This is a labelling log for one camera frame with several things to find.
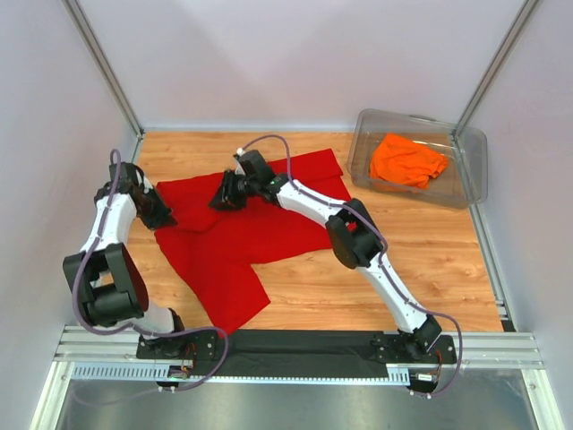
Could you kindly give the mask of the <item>red t shirt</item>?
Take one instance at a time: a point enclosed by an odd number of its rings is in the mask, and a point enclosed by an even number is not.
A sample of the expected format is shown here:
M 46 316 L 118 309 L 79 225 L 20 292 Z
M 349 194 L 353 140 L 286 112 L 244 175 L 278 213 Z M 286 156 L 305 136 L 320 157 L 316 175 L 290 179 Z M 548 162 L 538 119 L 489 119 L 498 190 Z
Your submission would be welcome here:
M 232 333 L 270 302 L 252 265 L 330 249 L 323 226 L 255 196 L 240 211 L 209 203 L 219 173 L 156 186 L 176 224 L 155 232 L 158 246 L 201 302 L 213 325 Z

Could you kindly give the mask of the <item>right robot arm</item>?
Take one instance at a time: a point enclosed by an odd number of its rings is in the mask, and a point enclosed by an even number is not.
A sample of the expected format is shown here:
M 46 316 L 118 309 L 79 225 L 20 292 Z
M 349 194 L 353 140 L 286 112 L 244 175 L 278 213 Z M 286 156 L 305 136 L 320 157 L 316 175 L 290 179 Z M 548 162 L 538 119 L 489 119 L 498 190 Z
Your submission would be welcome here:
M 286 172 L 281 174 L 276 173 L 257 150 L 239 150 L 234 159 L 236 169 L 223 173 L 210 208 L 240 211 L 249 198 L 258 196 L 325 228 L 338 261 L 362 273 L 389 309 L 404 337 L 405 354 L 417 362 L 433 354 L 441 327 L 393 268 L 388 257 L 388 242 L 360 200 L 335 199 L 304 185 L 292 177 L 290 158 L 286 159 Z

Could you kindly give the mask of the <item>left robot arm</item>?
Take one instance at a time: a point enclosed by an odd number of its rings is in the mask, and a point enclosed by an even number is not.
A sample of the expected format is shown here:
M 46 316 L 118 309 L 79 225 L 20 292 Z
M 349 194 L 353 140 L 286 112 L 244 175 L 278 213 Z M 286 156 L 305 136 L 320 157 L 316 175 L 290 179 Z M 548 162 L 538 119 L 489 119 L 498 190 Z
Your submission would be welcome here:
M 189 340 L 181 317 L 152 302 L 126 246 L 136 219 L 150 231 L 177 222 L 140 167 L 113 163 L 109 173 L 110 181 L 94 197 L 97 213 L 87 241 L 63 261 L 74 314 L 84 328 L 99 335 L 133 328 L 146 339 L 157 339 L 166 358 L 178 359 Z

